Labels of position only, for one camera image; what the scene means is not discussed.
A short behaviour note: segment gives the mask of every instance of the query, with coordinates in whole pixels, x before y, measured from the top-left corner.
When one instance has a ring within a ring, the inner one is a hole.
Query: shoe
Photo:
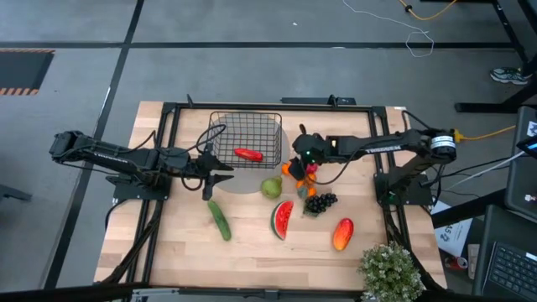
[[[503,84],[526,85],[531,75],[523,76],[519,69],[503,67],[491,70],[490,77]]]

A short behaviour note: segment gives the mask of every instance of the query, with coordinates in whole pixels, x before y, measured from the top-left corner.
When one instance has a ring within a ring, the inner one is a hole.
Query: red pepper
[[[248,159],[248,160],[257,161],[257,162],[263,161],[263,154],[261,154],[261,152],[258,152],[258,151],[253,151],[253,150],[246,149],[246,148],[236,148],[235,154],[236,156],[241,157],[243,159]]]

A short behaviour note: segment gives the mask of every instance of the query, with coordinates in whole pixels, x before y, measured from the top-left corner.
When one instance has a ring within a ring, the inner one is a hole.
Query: desk
[[[157,129],[162,107],[163,102],[140,103],[129,147],[138,145]],[[207,128],[209,116],[214,111],[181,109],[175,146],[187,148],[193,145]],[[304,123],[309,133],[318,132],[322,136],[370,135],[368,119],[360,113],[277,113],[282,116],[282,129],[289,140],[282,143],[283,146],[290,146],[300,134],[300,123]],[[386,107],[386,113],[391,132],[404,130],[400,109]],[[413,156],[410,152],[398,152],[396,163],[402,165]],[[339,164],[323,165],[317,176],[319,180],[331,179],[340,169]],[[215,187],[213,199],[221,206],[232,229],[232,240],[224,242],[206,203],[201,200],[201,192],[188,191],[180,181],[174,180],[170,197],[164,203],[149,282],[175,287],[362,290],[363,277],[356,272],[362,251],[387,240],[374,193],[374,171],[374,157],[365,156],[352,162],[344,177],[335,184],[319,188],[337,194],[339,202],[315,219],[302,216],[303,202],[296,195],[295,182],[284,177],[283,194],[279,200],[295,202],[285,241],[276,238],[269,228],[276,202],[263,198],[260,192],[239,195]],[[96,281],[107,277],[131,247],[140,205],[140,200],[130,200],[111,214]],[[414,253],[434,280],[445,287],[429,215],[418,206],[405,206],[404,210]],[[347,249],[337,252],[331,246],[331,233],[343,217],[354,221],[355,232]],[[145,252],[142,251],[135,276],[137,281],[141,279],[139,268],[144,259]]]

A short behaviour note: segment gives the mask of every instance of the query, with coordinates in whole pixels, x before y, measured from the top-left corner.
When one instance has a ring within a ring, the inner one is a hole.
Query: yellow cable
[[[462,133],[460,133],[458,129],[455,129],[455,142],[459,143],[460,141],[463,141],[463,140],[474,140],[475,141],[475,140],[479,140],[479,139],[490,138],[490,137],[492,137],[494,135],[504,133],[504,132],[509,131],[511,129],[514,129],[514,128],[515,128],[515,126],[513,125],[511,127],[507,127],[507,128],[495,131],[493,133],[485,134],[485,135],[478,136],[478,137],[475,137],[475,138],[467,138]]]
[[[403,1],[403,0],[399,0],[401,2],[401,4],[403,4],[403,6],[406,8],[408,7],[408,5]],[[417,18],[418,20],[421,20],[421,21],[427,21],[427,20],[431,20],[431,19],[434,19],[440,15],[442,15],[448,8],[451,7],[451,5],[455,4],[457,0],[453,0],[451,1],[451,3],[447,4],[447,6],[442,9],[441,11],[439,11],[438,13],[435,13],[434,15],[430,16],[430,17],[427,17],[427,18],[422,18],[420,16],[418,16],[417,14],[414,13],[414,11],[410,8],[409,9],[409,12],[415,17]]]

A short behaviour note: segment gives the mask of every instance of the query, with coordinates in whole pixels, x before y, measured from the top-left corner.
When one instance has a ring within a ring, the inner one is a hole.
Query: laptop keyboard
[[[495,242],[487,279],[537,301],[537,256]]]

